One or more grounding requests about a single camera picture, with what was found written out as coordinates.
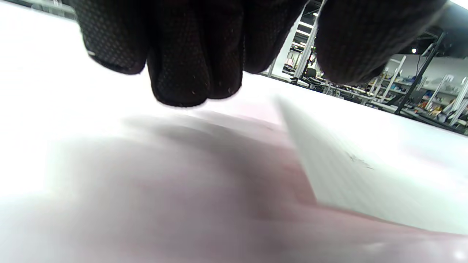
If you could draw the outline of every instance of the cable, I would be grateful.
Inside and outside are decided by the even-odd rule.
[[[416,64],[416,76],[419,73],[419,62],[421,61],[421,53],[419,53],[419,57],[417,58],[417,64]]]

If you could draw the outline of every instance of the white wall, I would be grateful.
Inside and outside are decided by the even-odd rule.
[[[392,58],[401,60],[403,55],[394,55]],[[402,67],[401,76],[414,76],[416,75],[417,60],[419,55],[406,55],[405,63]],[[421,67],[427,57],[421,57],[419,62],[419,67]],[[387,64],[389,72],[393,73],[398,67],[398,64],[390,62]],[[428,79],[442,78],[445,74],[450,74],[454,76],[453,84],[461,86],[461,81],[464,77],[468,76],[468,59],[459,59],[459,58],[434,58],[426,72],[424,73],[425,77]]]

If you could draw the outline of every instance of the white table surface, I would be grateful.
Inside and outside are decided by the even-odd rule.
[[[164,107],[74,22],[0,14],[0,262],[468,258],[466,237],[375,219],[467,234],[465,137],[249,74],[231,99]]]

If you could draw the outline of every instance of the textured glove fabric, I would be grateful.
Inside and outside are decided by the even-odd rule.
[[[72,0],[91,58],[190,107],[236,93],[279,53],[307,0]]]
[[[315,47],[335,83],[356,84],[381,73],[437,17],[446,0],[328,0]]]

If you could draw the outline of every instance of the black glove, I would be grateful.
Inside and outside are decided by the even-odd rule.
[[[320,69],[335,83],[378,76],[390,57],[435,21],[446,0],[328,0],[315,47]]]
[[[72,0],[99,64],[137,74],[147,62],[154,96],[190,107],[241,86],[277,56],[307,0]]]

